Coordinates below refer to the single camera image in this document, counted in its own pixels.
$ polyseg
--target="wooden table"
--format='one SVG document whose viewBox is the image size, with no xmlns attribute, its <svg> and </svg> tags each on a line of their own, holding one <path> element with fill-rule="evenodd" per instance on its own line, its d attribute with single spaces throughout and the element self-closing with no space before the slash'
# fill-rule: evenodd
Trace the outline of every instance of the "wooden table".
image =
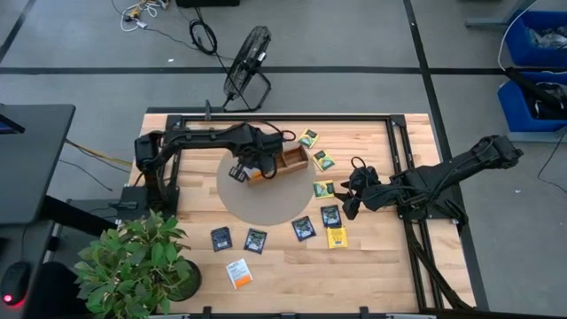
<svg viewBox="0 0 567 319">
<path fill-rule="evenodd" d="M 146 114 L 142 134 L 165 128 L 167 114 Z M 408 134 L 416 166 L 439 163 L 439 155 L 427 114 L 406 114 Z M 234 122 L 192 122 L 192 128 L 225 128 Z M 334 180 L 338 185 L 352 173 L 350 159 L 362 157 L 374 166 L 380 180 L 388 183 L 394 174 L 390 147 L 383 123 L 374 121 L 274 121 L 280 129 L 299 135 L 304 128 L 320 134 L 310 153 L 321 149 L 337 162 L 326 172 L 317 169 L 316 180 Z M 252 123 L 266 132 L 263 124 Z M 397 141 L 401 149 L 401 139 Z M 391 206 L 371 212 L 361 207 L 358 217 L 342 215 L 348 236 L 347 249 L 330 250 L 322 225 L 321 206 L 339 204 L 335 198 L 312 199 L 298 218 L 308 215 L 316 237 L 299 242 L 291 224 L 255 226 L 241 222 L 228 212 L 216 189 L 216 172 L 226 150 L 183 151 L 178 185 L 181 188 L 178 218 L 192 247 L 183 255 L 198 264 L 203 285 L 191 299 L 172 305 L 177 313 L 358 313 L 368 306 L 372 313 L 415 312 L 416 295 L 408 261 L 408 245 L 402 222 Z M 139 172 L 134 170 L 130 183 Z M 427 221 L 436 264 L 462 299 L 474 305 L 469 274 L 456 227 L 449 220 Z M 215 253 L 211 230 L 228 226 L 233 248 Z M 250 227 L 265 230 L 268 240 L 262 255 L 242 249 Z M 235 290 L 226 265 L 244 258 L 253 282 Z M 431 287 L 422 267 L 428 305 L 433 306 Z"/>
</svg>

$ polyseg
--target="plastic bin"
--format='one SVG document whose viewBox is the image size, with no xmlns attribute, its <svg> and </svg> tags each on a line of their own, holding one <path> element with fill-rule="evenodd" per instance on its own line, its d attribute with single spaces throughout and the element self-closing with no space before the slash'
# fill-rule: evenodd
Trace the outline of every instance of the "plastic bin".
<svg viewBox="0 0 567 319">
<path fill-rule="evenodd" d="M 526 12 L 512 25 L 506 43 L 518 66 L 567 66 L 567 50 L 537 47 L 527 27 L 536 31 L 567 26 L 567 12 Z"/>
<path fill-rule="evenodd" d="M 567 74 L 525 72 L 525 77 L 536 83 L 553 82 L 567 85 Z M 567 126 L 563 120 L 537 120 L 532 117 L 524 93 L 517 84 L 509 81 L 498 90 L 498 98 L 512 132 L 555 132 Z"/>
</svg>

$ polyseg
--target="black fan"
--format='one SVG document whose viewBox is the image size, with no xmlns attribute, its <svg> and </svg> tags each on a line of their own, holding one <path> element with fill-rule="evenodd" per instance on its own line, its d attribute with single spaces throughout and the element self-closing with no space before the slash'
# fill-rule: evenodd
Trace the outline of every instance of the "black fan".
<svg viewBox="0 0 567 319">
<path fill-rule="evenodd" d="M 260 72 L 260 67 L 266 58 L 266 49 L 268 48 L 271 38 L 272 35 L 268 28 L 263 26 L 255 27 L 248 37 L 246 37 L 224 82 L 224 93 L 227 95 L 227 100 L 222 105 L 222 108 L 225 112 L 253 112 L 262 107 L 262 103 L 264 103 L 266 96 L 272 89 L 272 84 L 268 78 Z M 248 86 L 248 83 L 250 83 L 250 80 L 256 74 L 259 74 L 268 85 L 258 105 L 253 108 L 248 106 L 248 109 L 245 110 L 227 111 L 226 105 L 243 94 L 246 86 Z"/>
</svg>

